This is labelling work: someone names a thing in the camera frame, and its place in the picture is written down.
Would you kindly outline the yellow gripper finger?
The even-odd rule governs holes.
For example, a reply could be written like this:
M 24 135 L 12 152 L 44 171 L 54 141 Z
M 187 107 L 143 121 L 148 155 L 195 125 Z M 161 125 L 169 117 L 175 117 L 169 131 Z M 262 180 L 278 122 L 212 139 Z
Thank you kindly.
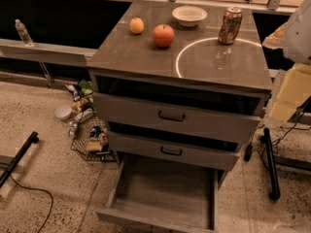
M 286 26 L 286 23 L 279 26 L 273 33 L 264 39 L 262 45 L 271 50 L 281 49 L 283 47 Z
M 311 97 L 311 65 L 295 63 L 286 73 L 269 116 L 286 122 Z

